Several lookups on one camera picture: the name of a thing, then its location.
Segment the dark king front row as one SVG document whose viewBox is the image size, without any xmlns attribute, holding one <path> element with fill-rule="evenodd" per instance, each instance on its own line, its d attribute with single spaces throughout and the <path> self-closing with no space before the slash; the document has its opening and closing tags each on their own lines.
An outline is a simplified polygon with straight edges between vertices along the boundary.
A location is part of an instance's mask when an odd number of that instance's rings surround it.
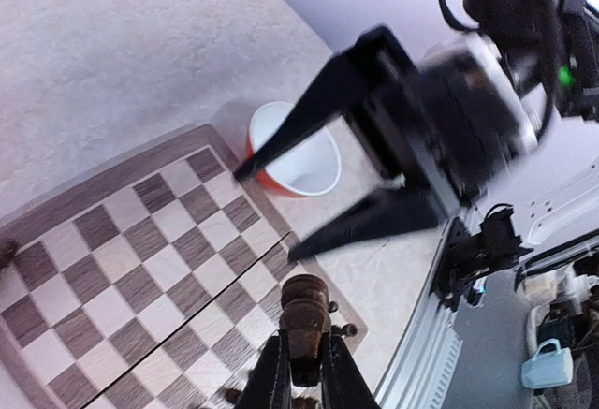
<svg viewBox="0 0 599 409">
<path fill-rule="evenodd" d="M 320 380 L 320 344 L 331 332 L 329 290 L 312 274 L 298 274 L 282 287 L 280 328 L 287 333 L 291 379 L 296 387 Z"/>
</svg>

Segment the aluminium front rail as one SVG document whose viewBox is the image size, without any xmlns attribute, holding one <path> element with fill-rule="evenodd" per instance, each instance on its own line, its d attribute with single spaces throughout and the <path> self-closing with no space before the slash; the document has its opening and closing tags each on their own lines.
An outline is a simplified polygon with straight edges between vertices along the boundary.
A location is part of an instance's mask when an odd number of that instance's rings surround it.
<svg viewBox="0 0 599 409">
<path fill-rule="evenodd" d="M 434 293 L 433 283 L 449 244 L 462 231 L 463 223 L 458 218 L 444 226 L 409 324 L 375 391 L 374 397 L 384 409 L 443 406 L 462 339 L 454 330 L 455 313 Z"/>
</svg>

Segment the wooden chess board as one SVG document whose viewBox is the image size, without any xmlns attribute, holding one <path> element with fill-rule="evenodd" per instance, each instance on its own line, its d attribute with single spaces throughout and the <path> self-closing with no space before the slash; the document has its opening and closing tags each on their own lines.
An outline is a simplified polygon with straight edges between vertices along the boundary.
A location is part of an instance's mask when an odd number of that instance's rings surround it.
<svg viewBox="0 0 599 409">
<path fill-rule="evenodd" d="M 275 334 L 297 240 L 203 125 L 1 230 L 5 408 L 228 408 Z"/>
</svg>

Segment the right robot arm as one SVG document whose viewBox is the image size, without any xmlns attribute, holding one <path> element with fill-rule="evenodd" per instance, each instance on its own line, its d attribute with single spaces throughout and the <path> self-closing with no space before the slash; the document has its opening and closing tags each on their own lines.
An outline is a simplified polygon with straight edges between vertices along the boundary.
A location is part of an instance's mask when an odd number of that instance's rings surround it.
<svg viewBox="0 0 599 409">
<path fill-rule="evenodd" d="M 281 126 L 235 170 L 255 177 L 344 118 L 383 184 L 293 246 L 292 261 L 426 230 L 472 207 L 534 152 L 555 116 L 598 116 L 586 0 L 463 0 L 475 27 L 415 64 L 384 25 L 334 54 Z"/>
</svg>

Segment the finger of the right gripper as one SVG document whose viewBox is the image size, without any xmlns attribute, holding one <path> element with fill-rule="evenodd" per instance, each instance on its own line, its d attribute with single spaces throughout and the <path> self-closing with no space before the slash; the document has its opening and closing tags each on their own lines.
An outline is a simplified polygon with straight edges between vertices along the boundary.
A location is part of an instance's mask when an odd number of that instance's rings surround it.
<svg viewBox="0 0 599 409">
<path fill-rule="evenodd" d="M 358 45 L 332 56 L 273 135 L 234 172 L 243 183 L 332 120 L 350 113 L 385 79 L 379 52 Z"/>
<path fill-rule="evenodd" d="M 350 244 L 431 229 L 445 212 L 431 190 L 379 187 L 289 249 L 290 261 Z"/>
</svg>

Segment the white and orange bowl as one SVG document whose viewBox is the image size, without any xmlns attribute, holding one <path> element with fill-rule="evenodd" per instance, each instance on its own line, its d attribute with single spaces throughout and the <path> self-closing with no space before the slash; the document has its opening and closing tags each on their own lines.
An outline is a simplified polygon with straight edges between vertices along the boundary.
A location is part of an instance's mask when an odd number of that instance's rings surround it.
<svg viewBox="0 0 599 409">
<path fill-rule="evenodd" d="M 271 138 L 293 105 L 274 101 L 259 107 L 248 125 L 246 154 L 252 155 Z M 330 192 L 342 174 L 338 145 L 322 128 L 256 174 L 256 180 L 276 195 L 292 198 L 321 197 Z"/>
</svg>

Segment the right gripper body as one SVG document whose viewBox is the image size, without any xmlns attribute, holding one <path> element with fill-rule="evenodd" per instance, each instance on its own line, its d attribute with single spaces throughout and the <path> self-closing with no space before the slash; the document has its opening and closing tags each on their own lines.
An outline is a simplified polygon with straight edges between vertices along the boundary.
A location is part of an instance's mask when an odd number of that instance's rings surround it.
<svg viewBox="0 0 599 409">
<path fill-rule="evenodd" d="M 392 32 L 378 26 L 348 54 L 373 81 L 362 108 L 394 158 L 384 164 L 388 176 L 428 182 L 470 206 L 538 145 L 533 120 L 485 37 L 465 35 L 414 65 Z"/>
</svg>

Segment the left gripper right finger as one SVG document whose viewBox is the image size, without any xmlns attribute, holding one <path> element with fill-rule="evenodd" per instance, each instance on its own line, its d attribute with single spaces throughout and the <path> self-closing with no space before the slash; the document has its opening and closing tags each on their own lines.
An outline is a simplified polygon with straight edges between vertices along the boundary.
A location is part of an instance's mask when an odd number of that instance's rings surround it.
<svg viewBox="0 0 599 409">
<path fill-rule="evenodd" d="M 319 356 L 324 409 L 379 409 L 341 336 L 325 334 Z"/>
</svg>

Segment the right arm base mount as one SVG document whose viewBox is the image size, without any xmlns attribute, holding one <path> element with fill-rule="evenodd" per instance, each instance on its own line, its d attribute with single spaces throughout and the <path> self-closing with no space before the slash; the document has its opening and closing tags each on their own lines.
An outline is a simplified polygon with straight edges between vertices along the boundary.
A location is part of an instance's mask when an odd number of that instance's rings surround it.
<svg viewBox="0 0 599 409">
<path fill-rule="evenodd" d="M 533 251 L 516 233 L 513 214 L 510 204 L 494 205 L 475 234 L 461 219 L 454 220 L 432 280 L 432 290 L 446 308 L 457 311 L 462 299 L 475 307 L 485 293 L 475 289 L 477 280 L 516 267 L 521 257 Z"/>
</svg>

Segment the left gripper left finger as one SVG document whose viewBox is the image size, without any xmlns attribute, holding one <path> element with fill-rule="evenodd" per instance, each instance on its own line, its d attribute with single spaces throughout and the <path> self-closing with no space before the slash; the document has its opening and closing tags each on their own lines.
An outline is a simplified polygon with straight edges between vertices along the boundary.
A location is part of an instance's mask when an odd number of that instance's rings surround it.
<svg viewBox="0 0 599 409">
<path fill-rule="evenodd" d="M 253 368 L 235 409 L 289 409 L 291 368 L 287 335 L 271 336 Z"/>
</svg>

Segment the light blue mug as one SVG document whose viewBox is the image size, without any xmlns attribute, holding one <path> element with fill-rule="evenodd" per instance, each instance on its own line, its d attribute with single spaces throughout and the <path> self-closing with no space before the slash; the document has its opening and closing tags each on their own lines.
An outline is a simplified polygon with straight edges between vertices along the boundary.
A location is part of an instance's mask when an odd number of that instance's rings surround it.
<svg viewBox="0 0 599 409">
<path fill-rule="evenodd" d="M 522 364 L 520 380 L 526 388 L 544 389 L 569 385 L 573 376 L 571 349 L 551 338 L 539 344 L 533 356 Z"/>
</svg>

